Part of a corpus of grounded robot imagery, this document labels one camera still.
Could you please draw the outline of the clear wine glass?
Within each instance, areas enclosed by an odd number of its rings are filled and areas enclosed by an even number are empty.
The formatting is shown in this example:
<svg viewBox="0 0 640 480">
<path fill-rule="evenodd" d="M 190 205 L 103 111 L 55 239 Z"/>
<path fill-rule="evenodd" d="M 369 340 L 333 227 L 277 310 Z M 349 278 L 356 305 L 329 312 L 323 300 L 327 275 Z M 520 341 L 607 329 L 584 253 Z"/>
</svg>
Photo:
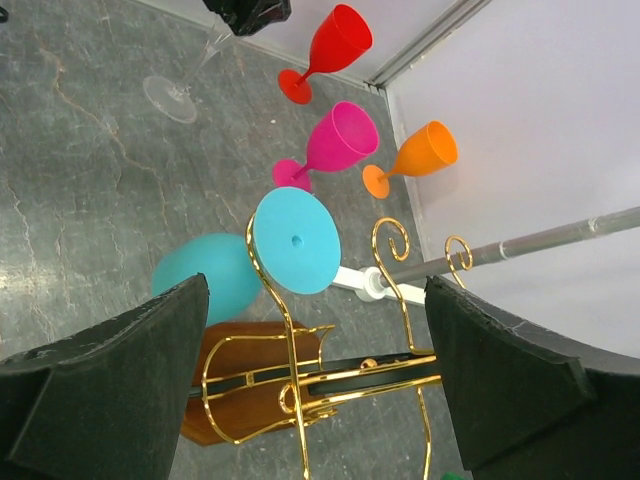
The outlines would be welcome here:
<svg viewBox="0 0 640 480">
<path fill-rule="evenodd" d="M 143 91 L 146 98 L 170 119 L 183 124 L 194 123 L 198 112 L 189 93 L 190 84 L 206 63 L 230 46 L 234 38 L 231 28 L 217 16 L 198 57 L 179 80 L 171 81 L 162 76 L 148 76 L 144 79 Z"/>
</svg>

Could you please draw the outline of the orange wine glass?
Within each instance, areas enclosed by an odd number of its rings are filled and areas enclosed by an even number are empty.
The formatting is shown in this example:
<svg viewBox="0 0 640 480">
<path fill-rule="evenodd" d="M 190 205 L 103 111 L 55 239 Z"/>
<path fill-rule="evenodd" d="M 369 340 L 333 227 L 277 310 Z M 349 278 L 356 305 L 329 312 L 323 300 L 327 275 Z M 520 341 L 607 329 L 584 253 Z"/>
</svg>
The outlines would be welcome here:
<svg viewBox="0 0 640 480">
<path fill-rule="evenodd" d="M 384 172 L 377 165 L 367 165 L 363 184 L 373 197 L 385 199 L 390 193 L 392 176 L 421 177 L 454 165 L 459 158 L 456 140 L 440 121 L 430 121 L 411 135 L 399 148 L 394 165 Z"/>
</svg>

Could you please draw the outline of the red wine glass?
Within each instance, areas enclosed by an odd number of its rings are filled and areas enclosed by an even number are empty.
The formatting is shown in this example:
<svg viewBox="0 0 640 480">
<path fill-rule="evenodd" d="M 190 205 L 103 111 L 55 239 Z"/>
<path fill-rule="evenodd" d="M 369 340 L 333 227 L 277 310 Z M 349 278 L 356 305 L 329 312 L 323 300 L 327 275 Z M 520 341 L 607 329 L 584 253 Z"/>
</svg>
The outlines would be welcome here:
<svg viewBox="0 0 640 480">
<path fill-rule="evenodd" d="M 371 49 L 373 41 L 371 28 L 355 8 L 348 4 L 336 5 L 312 38 L 306 71 L 282 70 L 278 75 L 280 90 L 296 104 L 309 103 L 312 99 L 310 76 L 347 68 Z"/>
</svg>

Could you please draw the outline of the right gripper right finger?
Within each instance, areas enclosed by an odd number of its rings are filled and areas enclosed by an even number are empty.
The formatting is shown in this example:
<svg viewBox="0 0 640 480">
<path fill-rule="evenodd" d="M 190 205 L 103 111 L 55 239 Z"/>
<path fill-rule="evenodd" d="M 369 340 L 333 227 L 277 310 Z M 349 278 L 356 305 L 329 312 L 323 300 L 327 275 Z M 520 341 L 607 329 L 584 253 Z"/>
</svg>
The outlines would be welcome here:
<svg viewBox="0 0 640 480">
<path fill-rule="evenodd" d="M 425 310 L 476 479 L 636 479 L 639 361 L 546 329 L 441 277 Z"/>
</svg>

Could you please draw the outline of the pink wine glass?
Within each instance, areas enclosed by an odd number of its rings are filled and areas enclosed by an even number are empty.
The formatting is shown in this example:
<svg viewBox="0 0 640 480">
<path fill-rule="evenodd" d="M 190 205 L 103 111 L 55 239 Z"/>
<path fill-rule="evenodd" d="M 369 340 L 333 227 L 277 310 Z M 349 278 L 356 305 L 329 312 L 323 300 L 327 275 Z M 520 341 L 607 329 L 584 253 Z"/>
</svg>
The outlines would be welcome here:
<svg viewBox="0 0 640 480">
<path fill-rule="evenodd" d="M 336 103 L 312 130 L 303 165 L 291 158 L 279 160 L 272 168 L 276 187 L 296 187 L 312 192 L 310 171 L 336 173 L 374 154 L 379 147 L 378 129 L 361 106 Z"/>
</svg>

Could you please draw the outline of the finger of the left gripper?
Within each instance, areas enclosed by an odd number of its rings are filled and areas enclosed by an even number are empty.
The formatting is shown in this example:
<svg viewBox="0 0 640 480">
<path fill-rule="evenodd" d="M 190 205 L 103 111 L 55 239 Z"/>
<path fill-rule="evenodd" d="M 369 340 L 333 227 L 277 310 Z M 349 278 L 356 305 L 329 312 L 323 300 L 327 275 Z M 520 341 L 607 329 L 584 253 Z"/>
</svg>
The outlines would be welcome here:
<svg viewBox="0 0 640 480">
<path fill-rule="evenodd" d="M 252 36 L 267 26 L 286 21 L 291 15 L 290 0 L 203 0 L 238 37 Z"/>
</svg>

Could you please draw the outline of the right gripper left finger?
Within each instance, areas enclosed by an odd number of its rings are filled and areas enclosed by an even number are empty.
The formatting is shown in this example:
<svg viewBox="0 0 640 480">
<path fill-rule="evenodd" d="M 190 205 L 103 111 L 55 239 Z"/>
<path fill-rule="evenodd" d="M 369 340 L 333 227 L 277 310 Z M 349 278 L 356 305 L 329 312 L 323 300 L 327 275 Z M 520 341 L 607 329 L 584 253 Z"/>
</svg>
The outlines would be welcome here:
<svg viewBox="0 0 640 480">
<path fill-rule="evenodd" d="M 166 479 L 208 312 L 196 274 L 1 362 L 4 479 Z"/>
</svg>

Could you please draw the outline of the blue wine glass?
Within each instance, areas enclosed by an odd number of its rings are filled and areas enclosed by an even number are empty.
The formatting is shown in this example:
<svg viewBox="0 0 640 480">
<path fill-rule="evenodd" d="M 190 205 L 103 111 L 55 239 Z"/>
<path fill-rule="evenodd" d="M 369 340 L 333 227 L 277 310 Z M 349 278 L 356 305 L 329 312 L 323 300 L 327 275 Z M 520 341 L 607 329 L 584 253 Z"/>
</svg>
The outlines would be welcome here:
<svg viewBox="0 0 640 480">
<path fill-rule="evenodd" d="M 257 206 L 253 241 L 266 273 L 284 289 L 303 295 L 325 290 L 337 275 L 341 245 L 335 222 L 312 194 L 280 187 Z M 151 275 L 157 296 L 202 273 L 209 289 L 209 326 L 238 317 L 263 288 L 245 237 L 231 233 L 200 235 L 165 255 Z"/>
</svg>

